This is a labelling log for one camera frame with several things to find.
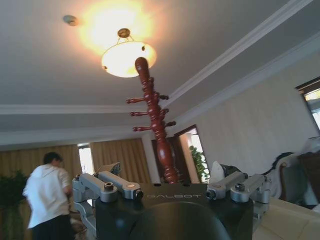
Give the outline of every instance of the light fixture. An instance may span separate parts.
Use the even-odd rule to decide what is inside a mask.
[[[65,15],[63,17],[63,21],[68,24],[69,26],[77,26],[79,24],[78,19],[75,16],[72,15]]]
[[[118,42],[102,55],[102,68],[109,74],[122,78],[138,76],[135,61],[139,57],[147,60],[151,68],[157,58],[155,49],[142,41],[134,41],[130,30],[121,28],[118,31]]]

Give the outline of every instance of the person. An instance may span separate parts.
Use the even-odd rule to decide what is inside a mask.
[[[68,198],[72,195],[69,174],[60,167],[62,157],[48,152],[23,190],[31,207],[28,228],[33,240],[73,240]]]

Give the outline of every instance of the curtain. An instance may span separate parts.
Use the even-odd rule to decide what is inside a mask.
[[[90,148],[95,171],[120,162],[121,178],[136,183],[151,182],[141,138],[93,142]]]
[[[81,174],[78,146],[64,145],[14,151],[0,151],[0,175],[11,176],[15,171],[21,170],[26,176],[29,176],[37,166],[43,164],[43,157],[48,152],[57,152],[62,156],[62,167],[68,171],[71,179],[76,174]],[[23,202],[21,204],[20,212],[23,219],[23,227],[26,229],[24,239],[31,240],[31,231],[27,230],[31,211],[27,202]]]

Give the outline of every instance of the green plant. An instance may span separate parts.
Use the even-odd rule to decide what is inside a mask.
[[[25,197],[22,195],[27,177],[20,171],[14,176],[0,176],[0,208],[18,207]]]
[[[195,165],[196,174],[198,175],[200,182],[202,182],[203,177],[204,178],[209,177],[209,174],[205,172],[206,168],[203,165],[204,163],[206,163],[205,161],[203,161],[203,158],[202,158],[204,153],[197,151],[197,148],[194,146],[190,146],[189,149],[191,151],[191,155]]]
[[[27,177],[16,171],[14,176],[0,176],[0,208],[2,209],[2,232],[5,240],[23,240],[24,225],[19,211],[25,199],[23,190]]]

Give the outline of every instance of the white wall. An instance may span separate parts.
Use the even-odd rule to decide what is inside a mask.
[[[283,152],[299,152],[318,135],[296,86],[320,76],[320,53],[229,98],[172,133],[197,125],[209,168],[217,160],[262,173]]]

